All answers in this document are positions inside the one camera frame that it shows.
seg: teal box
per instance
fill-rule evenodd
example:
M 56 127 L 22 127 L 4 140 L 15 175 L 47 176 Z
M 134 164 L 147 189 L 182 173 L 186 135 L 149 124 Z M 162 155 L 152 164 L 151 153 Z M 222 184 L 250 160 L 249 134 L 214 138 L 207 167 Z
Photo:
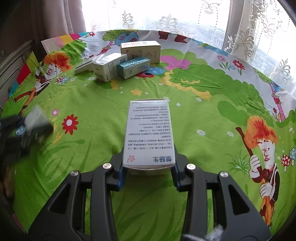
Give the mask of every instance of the teal box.
M 138 57 L 117 65 L 117 74 L 123 79 L 150 69 L 150 59 Z

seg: triangular cutout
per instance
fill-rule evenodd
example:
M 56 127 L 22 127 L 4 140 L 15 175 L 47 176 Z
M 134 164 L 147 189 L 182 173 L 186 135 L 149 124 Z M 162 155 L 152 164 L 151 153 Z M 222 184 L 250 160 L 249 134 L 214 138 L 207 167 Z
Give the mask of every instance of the triangular cutout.
M 65 214 L 69 199 L 71 184 L 67 184 L 50 206 L 49 210 L 53 213 Z
M 244 202 L 242 197 L 239 195 L 237 190 L 234 188 L 233 185 L 228 186 L 229 194 L 231 198 L 231 204 L 234 215 L 239 215 L 243 213 L 248 213 L 250 211 L 247 204 Z

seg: cartoon face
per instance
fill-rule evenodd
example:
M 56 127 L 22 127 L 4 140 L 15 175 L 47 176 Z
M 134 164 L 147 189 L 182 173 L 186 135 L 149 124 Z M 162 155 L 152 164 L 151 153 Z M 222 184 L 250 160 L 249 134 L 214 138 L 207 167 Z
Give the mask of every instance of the cartoon face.
M 265 165 L 268 161 L 274 162 L 274 151 L 275 151 L 274 142 L 271 140 L 260 139 L 258 140 L 257 143 L 262 151 Z
M 61 72 L 62 71 L 58 66 L 53 65 L 53 64 L 49 64 L 44 77 L 46 80 L 51 80 L 54 77 L 56 77 L 58 74 L 60 74 Z

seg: cartoon print fabric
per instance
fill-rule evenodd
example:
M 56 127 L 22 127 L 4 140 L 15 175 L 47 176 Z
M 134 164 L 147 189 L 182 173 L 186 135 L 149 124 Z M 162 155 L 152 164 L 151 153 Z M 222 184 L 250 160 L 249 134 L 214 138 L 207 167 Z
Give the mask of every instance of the cartoon print fabric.
M 74 74 L 78 63 L 141 40 L 162 46 L 160 63 L 146 72 L 107 83 L 93 72 Z M 179 153 L 205 171 L 229 172 L 273 234 L 283 225 L 296 204 L 295 98 L 244 61 L 198 40 L 129 29 L 85 33 L 50 53 L 6 103 L 3 116 L 25 116 L 37 104 L 54 126 L 45 145 L 17 166 L 15 211 L 25 230 L 71 170 L 91 171 L 121 151 L 129 101 L 144 98 L 169 102 Z M 210 231 L 210 193 L 207 198 Z M 170 173 L 129 175 L 123 190 L 112 193 L 119 240 L 179 240 L 186 199 Z

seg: wooden headboard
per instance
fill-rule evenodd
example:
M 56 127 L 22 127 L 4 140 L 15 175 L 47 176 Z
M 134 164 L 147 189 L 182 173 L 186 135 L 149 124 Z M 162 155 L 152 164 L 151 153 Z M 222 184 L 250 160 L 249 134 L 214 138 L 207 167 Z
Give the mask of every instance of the wooden headboard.
M 9 91 L 33 48 L 33 40 L 26 41 L 0 64 L 0 116 Z

